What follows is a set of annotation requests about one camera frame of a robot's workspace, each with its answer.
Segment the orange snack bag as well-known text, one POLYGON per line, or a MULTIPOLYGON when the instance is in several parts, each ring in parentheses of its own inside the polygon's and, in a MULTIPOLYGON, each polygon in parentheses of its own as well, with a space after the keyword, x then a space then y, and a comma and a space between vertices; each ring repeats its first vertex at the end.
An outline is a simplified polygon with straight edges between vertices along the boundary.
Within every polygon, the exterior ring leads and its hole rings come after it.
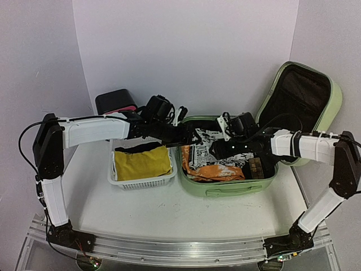
POLYGON ((244 180, 245 174, 242 168, 224 165, 207 165, 198 169, 191 169, 189 166, 190 146, 181 147, 182 169, 186 176, 195 182, 228 182, 244 180))

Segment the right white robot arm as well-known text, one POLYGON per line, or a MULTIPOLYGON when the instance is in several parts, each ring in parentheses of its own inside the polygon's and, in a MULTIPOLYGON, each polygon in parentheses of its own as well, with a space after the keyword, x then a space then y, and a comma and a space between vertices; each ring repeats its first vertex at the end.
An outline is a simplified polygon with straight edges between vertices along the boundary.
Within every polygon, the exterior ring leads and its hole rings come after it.
POLYGON ((306 241, 305 233, 314 231, 341 203, 360 193, 359 150, 360 143, 347 130, 334 134, 280 128, 266 128, 248 139, 218 139, 210 147, 218 160, 246 152, 264 155, 271 165, 287 157, 308 160, 298 172, 306 186, 320 194, 313 196, 297 220, 298 228, 284 237, 289 250, 296 250, 306 241))

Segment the black item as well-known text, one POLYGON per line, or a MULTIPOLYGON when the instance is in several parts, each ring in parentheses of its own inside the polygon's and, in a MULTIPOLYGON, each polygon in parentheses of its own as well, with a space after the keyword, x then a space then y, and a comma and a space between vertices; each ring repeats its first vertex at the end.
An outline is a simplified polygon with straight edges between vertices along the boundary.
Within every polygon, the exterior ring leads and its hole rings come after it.
POLYGON ((146 152, 146 151, 151 151, 151 150, 156 149, 161 146, 162 146, 162 144, 160 144, 158 142, 150 142, 150 143, 145 143, 145 144, 141 144, 141 145, 137 145, 137 146, 129 147, 129 148, 117 147, 117 148, 115 148, 115 151, 123 152, 126 154, 137 154, 137 153, 142 153, 142 152, 146 152))

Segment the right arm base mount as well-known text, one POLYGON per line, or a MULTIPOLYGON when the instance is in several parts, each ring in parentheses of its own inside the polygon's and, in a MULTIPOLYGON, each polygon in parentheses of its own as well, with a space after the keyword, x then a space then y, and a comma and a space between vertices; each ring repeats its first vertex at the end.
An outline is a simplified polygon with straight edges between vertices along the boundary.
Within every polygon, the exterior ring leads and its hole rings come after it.
POLYGON ((263 247, 266 249, 267 258, 281 256, 313 248, 312 233, 303 231, 298 225, 293 225, 287 235, 266 238, 263 247))

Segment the yellow towel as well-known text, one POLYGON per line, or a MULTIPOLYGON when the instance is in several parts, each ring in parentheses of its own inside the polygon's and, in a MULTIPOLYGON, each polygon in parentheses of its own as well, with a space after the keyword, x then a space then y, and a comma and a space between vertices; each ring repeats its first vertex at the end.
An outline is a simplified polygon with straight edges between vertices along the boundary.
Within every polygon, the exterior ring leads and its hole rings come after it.
POLYGON ((172 173, 169 150, 165 146, 139 153, 112 152, 116 181, 153 178, 172 173))

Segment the newspaper print garment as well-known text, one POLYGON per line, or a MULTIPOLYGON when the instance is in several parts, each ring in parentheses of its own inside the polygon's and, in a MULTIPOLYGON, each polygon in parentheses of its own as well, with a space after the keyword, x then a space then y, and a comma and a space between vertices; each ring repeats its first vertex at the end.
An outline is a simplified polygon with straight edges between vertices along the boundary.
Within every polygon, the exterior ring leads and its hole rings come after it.
POLYGON ((207 165, 224 165, 242 168, 250 159, 254 158, 252 153, 237 154, 225 159, 217 159, 210 153, 213 142, 223 139, 221 132, 196 128, 195 132, 201 138, 201 142, 190 145, 189 166, 191 169, 198 169, 207 165))

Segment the green hard-shell suitcase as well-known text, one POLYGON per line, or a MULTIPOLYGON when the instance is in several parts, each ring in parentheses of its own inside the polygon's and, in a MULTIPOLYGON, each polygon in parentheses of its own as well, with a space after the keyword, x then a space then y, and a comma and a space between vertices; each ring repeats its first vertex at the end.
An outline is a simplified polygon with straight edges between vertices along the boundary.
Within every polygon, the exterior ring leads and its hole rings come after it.
MULTIPOLYGON (((302 122, 302 130, 327 130, 342 105, 341 88, 327 75, 296 62, 286 62, 278 70, 269 93, 256 115, 256 123, 270 123, 285 129, 295 129, 293 117, 276 117, 294 113, 302 122)), ((183 170, 180 183, 193 196, 221 198, 241 196, 269 187, 278 174, 278 166, 263 170, 263 178, 254 178, 245 165, 244 180, 194 181, 183 170)))

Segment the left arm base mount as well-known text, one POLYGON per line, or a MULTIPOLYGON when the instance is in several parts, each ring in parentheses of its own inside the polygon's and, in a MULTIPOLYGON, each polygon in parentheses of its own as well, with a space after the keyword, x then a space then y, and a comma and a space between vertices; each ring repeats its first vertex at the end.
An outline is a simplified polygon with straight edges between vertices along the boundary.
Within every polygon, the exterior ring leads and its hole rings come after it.
POLYGON ((79 250, 85 253, 92 252, 94 249, 96 236, 76 230, 48 230, 47 240, 65 248, 79 250))

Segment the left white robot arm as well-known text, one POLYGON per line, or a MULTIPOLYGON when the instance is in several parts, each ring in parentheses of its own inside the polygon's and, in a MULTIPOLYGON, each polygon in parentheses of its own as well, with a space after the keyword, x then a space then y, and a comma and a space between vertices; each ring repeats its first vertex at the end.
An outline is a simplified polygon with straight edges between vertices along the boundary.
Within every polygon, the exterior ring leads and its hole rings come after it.
POLYGON ((45 115, 42 121, 30 124, 27 132, 39 127, 33 143, 37 197, 45 215, 56 227, 53 236, 64 247, 76 241, 74 231, 66 225, 69 216, 65 207, 62 179, 65 172, 64 150, 85 143, 106 140, 155 138, 166 147, 191 145, 200 141, 194 128, 187 124, 172 123, 168 119, 145 118, 135 111, 121 111, 85 117, 57 117, 45 115))

